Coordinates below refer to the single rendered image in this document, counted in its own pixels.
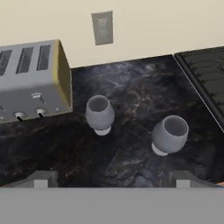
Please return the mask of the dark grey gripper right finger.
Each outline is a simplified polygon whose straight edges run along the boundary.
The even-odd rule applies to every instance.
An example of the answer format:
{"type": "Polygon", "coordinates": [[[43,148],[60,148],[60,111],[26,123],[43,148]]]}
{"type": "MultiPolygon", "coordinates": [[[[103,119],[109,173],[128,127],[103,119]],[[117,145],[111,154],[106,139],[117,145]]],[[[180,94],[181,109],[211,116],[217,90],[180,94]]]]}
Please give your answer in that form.
{"type": "Polygon", "coordinates": [[[171,185],[176,188],[217,188],[218,185],[199,179],[189,171],[172,171],[170,174],[171,185]]]}

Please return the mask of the silver four-slot toaster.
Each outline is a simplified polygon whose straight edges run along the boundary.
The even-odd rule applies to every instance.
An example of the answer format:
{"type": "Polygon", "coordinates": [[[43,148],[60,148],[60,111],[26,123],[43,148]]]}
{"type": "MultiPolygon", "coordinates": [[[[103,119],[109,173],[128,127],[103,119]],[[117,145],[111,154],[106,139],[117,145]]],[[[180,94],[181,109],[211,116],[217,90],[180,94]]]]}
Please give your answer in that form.
{"type": "Polygon", "coordinates": [[[60,40],[0,46],[0,123],[72,111],[71,69],[60,40]]]}

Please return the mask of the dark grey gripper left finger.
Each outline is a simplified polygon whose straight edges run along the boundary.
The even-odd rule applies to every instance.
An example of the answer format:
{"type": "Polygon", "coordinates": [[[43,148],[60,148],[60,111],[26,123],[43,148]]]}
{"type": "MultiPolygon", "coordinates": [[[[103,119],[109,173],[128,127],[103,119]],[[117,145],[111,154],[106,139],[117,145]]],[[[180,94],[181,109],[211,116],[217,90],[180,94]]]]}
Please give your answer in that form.
{"type": "Polygon", "coordinates": [[[56,171],[35,171],[25,179],[7,185],[7,187],[24,188],[51,188],[58,186],[58,173],[56,171]]]}

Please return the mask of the black hob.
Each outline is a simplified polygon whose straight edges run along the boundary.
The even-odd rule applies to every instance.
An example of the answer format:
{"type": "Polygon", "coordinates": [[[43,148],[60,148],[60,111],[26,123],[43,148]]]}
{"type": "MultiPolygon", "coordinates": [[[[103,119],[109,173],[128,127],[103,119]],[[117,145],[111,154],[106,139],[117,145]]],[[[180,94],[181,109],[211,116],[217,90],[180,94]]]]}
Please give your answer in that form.
{"type": "Polygon", "coordinates": [[[177,52],[174,58],[224,132],[224,46],[177,52]]]}

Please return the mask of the grey wall outlet plate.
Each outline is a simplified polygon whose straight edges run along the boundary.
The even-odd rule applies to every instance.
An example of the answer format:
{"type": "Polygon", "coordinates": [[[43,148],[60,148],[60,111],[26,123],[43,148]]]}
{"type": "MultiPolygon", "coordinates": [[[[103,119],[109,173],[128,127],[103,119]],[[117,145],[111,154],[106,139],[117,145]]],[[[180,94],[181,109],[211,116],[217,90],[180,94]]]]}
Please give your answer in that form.
{"type": "Polygon", "coordinates": [[[97,46],[112,44],[113,36],[113,11],[95,12],[91,14],[94,42],[97,46]]]}

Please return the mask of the grey wine glass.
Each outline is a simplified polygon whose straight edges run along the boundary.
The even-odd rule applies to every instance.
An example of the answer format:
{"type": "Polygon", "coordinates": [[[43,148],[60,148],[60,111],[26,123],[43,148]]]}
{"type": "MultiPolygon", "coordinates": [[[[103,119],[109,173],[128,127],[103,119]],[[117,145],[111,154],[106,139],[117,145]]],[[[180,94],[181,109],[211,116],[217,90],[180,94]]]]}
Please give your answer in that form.
{"type": "Polygon", "coordinates": [[[189,126],[185,119],[169,115],[155,125],[151,133],[151,147],[162,157],[176,153],[185,146],[188,133],[189,126]]]}
{"type": "Polygon", "coordinates": [[[106,136],[115,120],[115,111],[107,97],[94,95],[87,101],[85,117],[98,136],[106,136]]]}

